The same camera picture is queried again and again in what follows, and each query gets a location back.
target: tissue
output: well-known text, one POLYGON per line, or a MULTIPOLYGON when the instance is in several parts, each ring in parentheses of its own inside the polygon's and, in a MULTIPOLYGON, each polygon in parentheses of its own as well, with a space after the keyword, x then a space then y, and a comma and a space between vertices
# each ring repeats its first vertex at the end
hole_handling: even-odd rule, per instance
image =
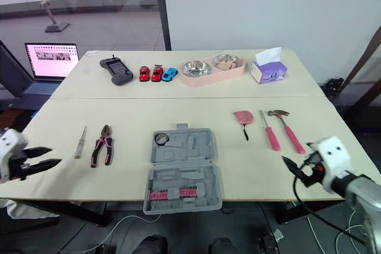
POLYGON ((258 83, 271 83, 283 80, 287 68, 280 61, 282 48, 268 49, 255 55, 255 61, 250 70, 251 75, 258 83))

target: laptop keyboard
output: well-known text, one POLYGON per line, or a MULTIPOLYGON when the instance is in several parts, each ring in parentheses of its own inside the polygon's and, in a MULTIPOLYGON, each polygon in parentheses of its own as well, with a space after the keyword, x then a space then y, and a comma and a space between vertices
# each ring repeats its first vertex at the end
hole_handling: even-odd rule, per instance
POLYGON ((25 93, 30 95, 51 95, 59 83, 33 83, 25 93))

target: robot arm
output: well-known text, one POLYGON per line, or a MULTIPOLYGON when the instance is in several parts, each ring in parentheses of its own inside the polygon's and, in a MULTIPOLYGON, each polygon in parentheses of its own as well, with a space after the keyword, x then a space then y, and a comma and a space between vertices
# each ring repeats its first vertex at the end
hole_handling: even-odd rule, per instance
POLYGON ((320 183, 327 192, 344 197, 363 218, 368 253, 381 254, 381 186, 352 173, 351 157, 337 137, 309 146, 315 152, 303 166, 311 166, 312 175, 306 175, 296 163, 283 157, 287 167, 306 187, 320 183))
POLYGON ((0 183, 46 171, 56 166, 60 159, 48 159, 38 164, 26 163, 28 158, 39 157, 51 151, 49 148, 36 147, 24 149, 28 144, 24 135, 14 129, 0 130, 0 183))

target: gray tool case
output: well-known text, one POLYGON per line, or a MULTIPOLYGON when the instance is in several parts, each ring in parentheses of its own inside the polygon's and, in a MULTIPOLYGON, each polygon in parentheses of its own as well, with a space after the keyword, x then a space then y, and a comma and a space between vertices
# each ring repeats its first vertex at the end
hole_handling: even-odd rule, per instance
POLYGON ((210 129, 154 133, 143 212, 147 215, 213 211, 222 207, 220 176, 212 164, 215 144, 210 129), (164 137, 156 143, 157 135, 164 137))

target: stainless steel bowl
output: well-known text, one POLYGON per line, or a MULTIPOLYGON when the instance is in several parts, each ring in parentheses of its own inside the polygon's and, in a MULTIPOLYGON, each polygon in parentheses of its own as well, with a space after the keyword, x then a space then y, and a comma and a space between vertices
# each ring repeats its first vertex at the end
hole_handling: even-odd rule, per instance
POLYGON ((202 77, 210 74, 212 68, 203 61, 189 61, 183 65, 182 72, 187 77, 202 77))
POLYGON ((237 56, 228 54, 218 55, 214 57, 213 64, 215 67, 224 71, 241 66, 241 62, 237 56))

